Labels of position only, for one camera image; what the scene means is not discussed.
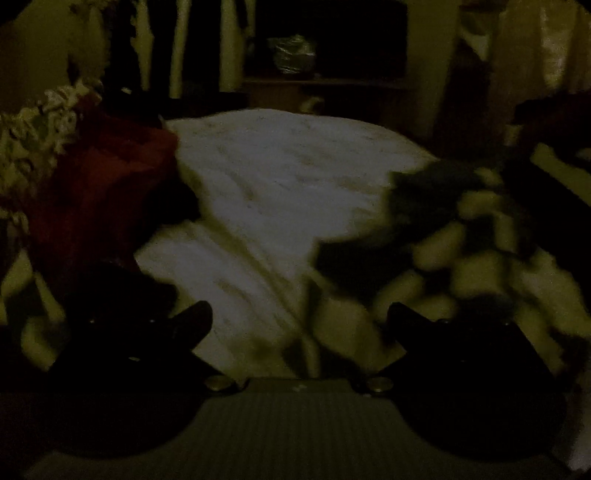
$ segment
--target red blanket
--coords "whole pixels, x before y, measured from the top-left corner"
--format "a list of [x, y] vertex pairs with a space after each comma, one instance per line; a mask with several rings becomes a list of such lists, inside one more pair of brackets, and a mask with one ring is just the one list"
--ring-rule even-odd
[[150, 191], [176, 172], [177, 137], [107, 116], [84, 114], [49, 183], [25, 203], [30, 254], [56, 297], [98, 261], [137, 267], [134, 235]]

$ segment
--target curtain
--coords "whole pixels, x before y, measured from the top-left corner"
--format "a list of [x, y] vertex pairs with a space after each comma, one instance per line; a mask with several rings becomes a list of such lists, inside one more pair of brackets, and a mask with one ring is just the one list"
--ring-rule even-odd
[[486, 120], [499, 137], [515, 107], [591, 89], [591, 14], [575, 0], [509, 0], [492, 59]]

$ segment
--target shelf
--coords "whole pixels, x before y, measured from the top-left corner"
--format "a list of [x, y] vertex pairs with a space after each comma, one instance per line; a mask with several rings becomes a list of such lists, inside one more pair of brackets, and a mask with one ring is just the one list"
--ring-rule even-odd
[[388, 90], [408, 90], [407, 79], [395, 80], [362, 80], [362, 79], [331, 79], [317, 78], [307, 80], [289, 79], [286, 77], [246, 77], [243, 84], [247, 85], [297, 85], [297, 86], [361, 86]]

